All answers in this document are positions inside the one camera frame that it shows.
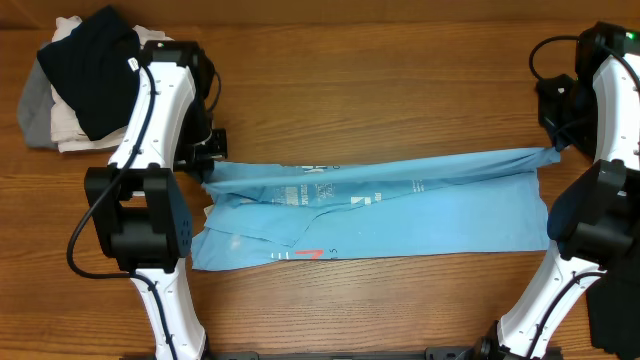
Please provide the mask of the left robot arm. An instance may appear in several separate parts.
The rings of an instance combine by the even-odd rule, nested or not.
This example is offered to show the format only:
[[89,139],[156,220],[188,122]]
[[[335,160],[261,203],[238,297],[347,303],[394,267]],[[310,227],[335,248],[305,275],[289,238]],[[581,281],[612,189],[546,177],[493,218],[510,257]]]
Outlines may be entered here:
[[186,276],[193,218],[176,180],[203,182],[228,155],[226,131],[206,106],[219,75],[194,41],[149,41],[130,61],[139,91],[125,136],[107,166],[84,179],[92,222],[116,279],[136,287],[155,338],[155,359],[209,359]]

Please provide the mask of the light blue t-shirt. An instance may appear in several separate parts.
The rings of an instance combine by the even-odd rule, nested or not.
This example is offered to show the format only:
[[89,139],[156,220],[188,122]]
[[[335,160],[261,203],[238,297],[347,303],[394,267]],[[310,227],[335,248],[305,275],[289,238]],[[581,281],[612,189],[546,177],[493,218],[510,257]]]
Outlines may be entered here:
[[213,207],[193,266],[543,250],[537,171],[560,159],[521,148],[355,166],[221,162],[204,184]]

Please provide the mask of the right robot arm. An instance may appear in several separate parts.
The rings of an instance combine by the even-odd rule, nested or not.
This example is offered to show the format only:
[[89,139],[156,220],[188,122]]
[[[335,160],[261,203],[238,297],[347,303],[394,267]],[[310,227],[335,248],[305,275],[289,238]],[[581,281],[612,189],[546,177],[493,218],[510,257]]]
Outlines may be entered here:
[[546,255],[516,305],[462,359],[559,359],[548,342],[581,295],[639,246],[639,33],[598,22],[574,77],[539,77],[539,123],[593,163],[554,202]]

